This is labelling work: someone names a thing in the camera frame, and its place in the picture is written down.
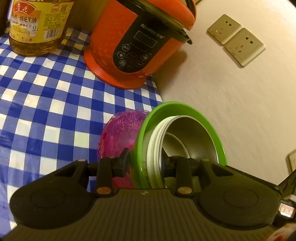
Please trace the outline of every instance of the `red logo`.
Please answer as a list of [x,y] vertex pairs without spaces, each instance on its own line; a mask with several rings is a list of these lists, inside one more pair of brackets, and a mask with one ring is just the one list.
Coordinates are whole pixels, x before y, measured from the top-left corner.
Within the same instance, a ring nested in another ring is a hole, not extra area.
[[34,10],[35,10],[35,7],[32,4],[29,4],[27,2],[18,1],[14,4],[15,12],[23,12],[27,16],[29,16]]

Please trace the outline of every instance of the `ribbed black surface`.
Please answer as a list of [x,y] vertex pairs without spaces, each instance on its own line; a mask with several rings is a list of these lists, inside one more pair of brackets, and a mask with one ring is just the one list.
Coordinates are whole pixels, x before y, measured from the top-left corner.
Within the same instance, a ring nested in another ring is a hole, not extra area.
[[190,199],[170,190],[121,189],[98,199],[81,220],[66,227],[36,230],[19,225],[4,241],[262,241],[274,229],[232,230],[206,219]]

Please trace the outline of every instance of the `display screen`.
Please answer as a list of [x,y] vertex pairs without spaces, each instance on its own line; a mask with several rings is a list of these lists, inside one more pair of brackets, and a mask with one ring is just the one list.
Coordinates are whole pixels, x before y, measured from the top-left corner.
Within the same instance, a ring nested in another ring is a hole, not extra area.
[[154,40],[153,38],[150,38],[149,36],[142,33],[141,31],[138,31],[134,36],[134,38],[140,41],[141,43],[149,46],[150,48],[153,48],[157,44],[156,40]]

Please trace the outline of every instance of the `table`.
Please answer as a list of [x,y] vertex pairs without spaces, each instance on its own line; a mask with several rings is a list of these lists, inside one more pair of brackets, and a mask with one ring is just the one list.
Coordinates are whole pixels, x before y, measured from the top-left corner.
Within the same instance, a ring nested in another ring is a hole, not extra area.
[[19,187],[77,159],[97,162],[101,131],[115,113],[162,102],[152,77],[135,90],[95,77],[82,55],[89,42],[88,31],[69,28],[59,49],[23,57],[7,33],[0,37],[0,237],[16,226],[9,200]]

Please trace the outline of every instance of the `plastic bottle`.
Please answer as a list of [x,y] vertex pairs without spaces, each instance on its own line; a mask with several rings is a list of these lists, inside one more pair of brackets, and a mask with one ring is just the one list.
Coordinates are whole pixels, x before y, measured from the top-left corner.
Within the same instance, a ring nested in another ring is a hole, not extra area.
[[0,0],[0,36],[4,33],[10,0]]
[[66,35],[73,3],[74,0],[14,0],[9,30],[12,50],[24,56],[55,50]]

